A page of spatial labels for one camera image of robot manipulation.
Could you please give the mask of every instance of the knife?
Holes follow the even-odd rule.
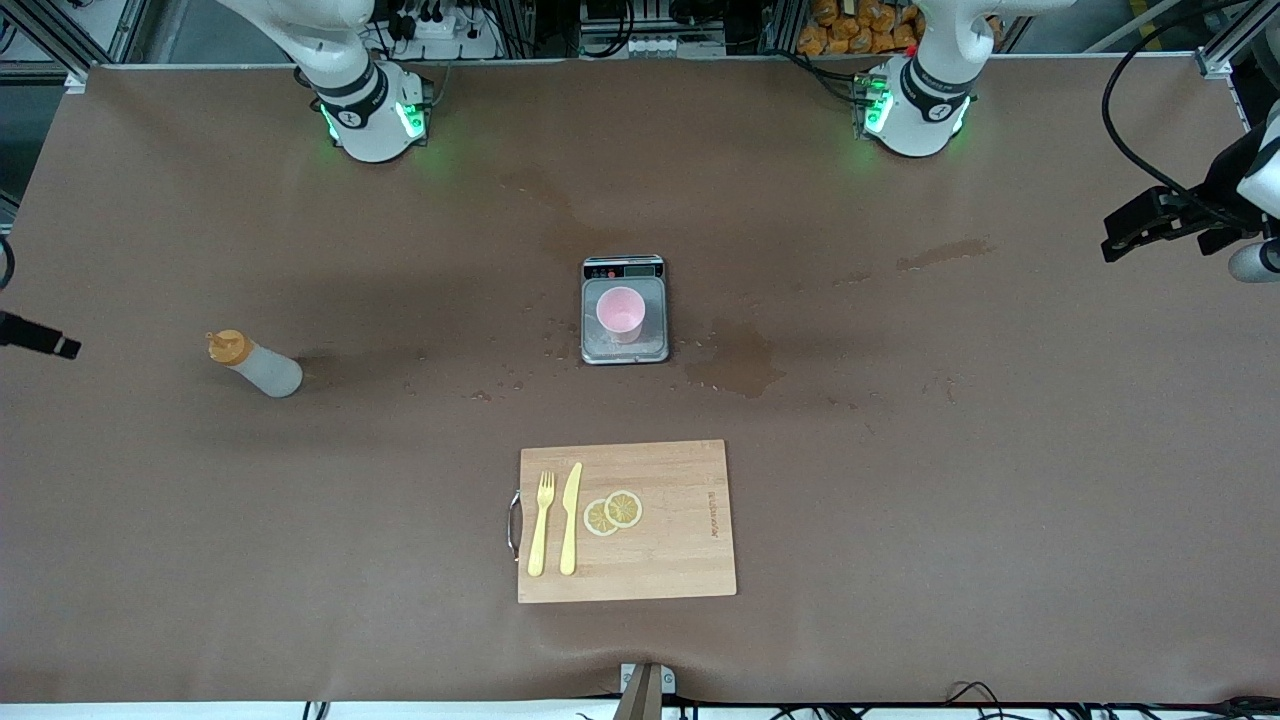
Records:
[[[577,569],[577,482],[582,477],[582,464],[576,462],[568,471],[568,482],[564,483],[564,495],[561,503],[564,512],[568,512],[568,521],[564,523],[564,542],[561,544],[561,575],[572,575]]]

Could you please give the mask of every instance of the digital scale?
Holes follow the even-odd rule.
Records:
[[[595,316],[604,291],[630,287],[644,297],[644,324],[635,342],[617,343]],[[582,261],[582,360],[589,365],[662,363],[667,341],[667,261],[658,255],[613,255]]]

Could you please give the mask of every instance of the yellow fork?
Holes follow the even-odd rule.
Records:
[[[529,552],[529,574],[543,574],[547,564],[547,510],[556,500],[556,473],[543,471],[538,479],[538,525],[534,527],[534,546]]]

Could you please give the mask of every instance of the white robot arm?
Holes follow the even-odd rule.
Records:
[[[218,1],[293,58],[320,96],[329,135],[352,158],[381,163],[426,141],[430,99],[422,78],[374,61],[360,40],[374,0]]]
[[[1280,120],[1280,102],[1271,106],[1258,155],[1244,173],[1244,178],[1235,186],[1240,197],[1271,218],[1280,218],[1280,160],[1276,159],[1276,151],[1280,151],[1280,122],[1277,120]],[[1231,255],[1226,269],[1240,282],[1280,281],[1280,240],[1270,237],[1265,242],[1245,245]]]
[[[995,46],[987,15],[1037,15],[1075,0],[918,0],[925,29],[914,56],[895,56],[877,74],[864,129],[911,158],[942,150],[960,129],[969,94]]]

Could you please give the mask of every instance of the wooden cutting board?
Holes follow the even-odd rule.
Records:
[[[561,501],[568,473],[582,464],[577,496],[577,570],[561,575],[567,515]],[[529,575],[538,520],[538,478],[556,473],[547,512],[547,568]],[[591,534],[586,506],[620,489],[644,506],[635,527]],[[724,441],[539,447],[520,452],[520,602],[653,600],[737,593],[733,524],[728,506]]]

